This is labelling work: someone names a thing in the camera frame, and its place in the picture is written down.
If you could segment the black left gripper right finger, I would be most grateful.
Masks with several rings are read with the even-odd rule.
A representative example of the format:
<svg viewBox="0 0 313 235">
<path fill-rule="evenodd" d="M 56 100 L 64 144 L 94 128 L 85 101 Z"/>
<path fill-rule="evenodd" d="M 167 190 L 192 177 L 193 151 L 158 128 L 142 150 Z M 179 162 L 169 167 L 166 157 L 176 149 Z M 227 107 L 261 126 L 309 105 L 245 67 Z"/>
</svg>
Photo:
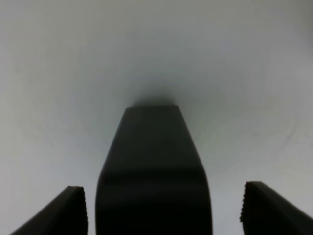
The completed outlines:
<svg viewBox="0 0 313 235">
<path fill-rule="evenodd" d="M 313 219 L 260 181 L 245 184 L 240 222 L 245 235 L 311 235 Z"/>
</svg>

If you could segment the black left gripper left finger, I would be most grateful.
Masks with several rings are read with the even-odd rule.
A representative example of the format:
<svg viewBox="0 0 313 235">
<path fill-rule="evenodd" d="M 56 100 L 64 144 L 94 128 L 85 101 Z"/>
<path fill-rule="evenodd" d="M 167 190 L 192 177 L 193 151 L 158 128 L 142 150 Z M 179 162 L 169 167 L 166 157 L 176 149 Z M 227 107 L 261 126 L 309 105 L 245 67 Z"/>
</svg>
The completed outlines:
<svg viewBox="0 0 313 235">
<path fill-rule="evenodd" d="M 84 188 L 68 186 L 14 235 L 86 235 L 88 216 Z"/>
</svg>

